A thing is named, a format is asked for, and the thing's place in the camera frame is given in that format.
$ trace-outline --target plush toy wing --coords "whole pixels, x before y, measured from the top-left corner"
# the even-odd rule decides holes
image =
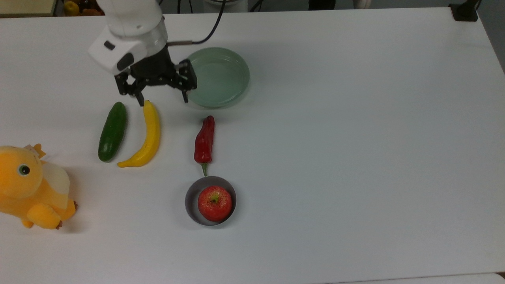
[[[25,148],[35,153],[39,159],[45,156],[40,144],[36,144],[35,146],[28,145]],[[42,203],[52,204],[64,210],[67,209],[70,188],[70,180],[67,173],[55,164],[46,161],[41,161],[41,163],[43,179],[40,190],[34,198]]]

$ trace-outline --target green bowl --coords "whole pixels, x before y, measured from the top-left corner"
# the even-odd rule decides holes
[[[190,101],[205,108],[220,108],[244,94],[249,84],[249,67],[240,55],[224,48],[206,48],[191,54],[197,88]]]

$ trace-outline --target cucumber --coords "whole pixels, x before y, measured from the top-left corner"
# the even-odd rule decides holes
[[[109,111],[98,143],[98,158],[101,161],[110,161],[118,152],[125,134],[126,117],[125,105],[122,102],[115,103]]]

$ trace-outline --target gray bowl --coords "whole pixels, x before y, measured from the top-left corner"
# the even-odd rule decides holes
[[[207,187],[217,185],[224,188],[231,195],[231,211],[228,217],[224,218],[219,222],[213,222],[205,219],[198,210],[198,196]],[[237,195],[235,190],[229,182],[218,176],[207,176],[195,181],[188,189],[186,193],[186,211],[188,215],[196,223],[204,226],[215,226],[223,223],[230,218],[231,214],[235,210],[235,205],[237,204]]]

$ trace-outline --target small bowl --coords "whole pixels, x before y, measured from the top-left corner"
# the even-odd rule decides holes
[[[224,48],[201,49],[190,56],[197,88],[188,94],[190,101],[216,109],[238,101],[249,84],[249,67],[237,53]]]
[[[228,217],[224,218],[219,222],[213,222],[205,219],[198,210],[198,196],[207,187],[217,185],[224,188],[231,195],[231,211]],[[231,214],[235,210],[235,205],[237,204],[237,195],[231,184],[223,178],[218,176],[207,176],[195,181],[188,189],[186,193],[186,211],[188,215],[196,223],[204,226],[215,226],[223,223],[230,218]]]

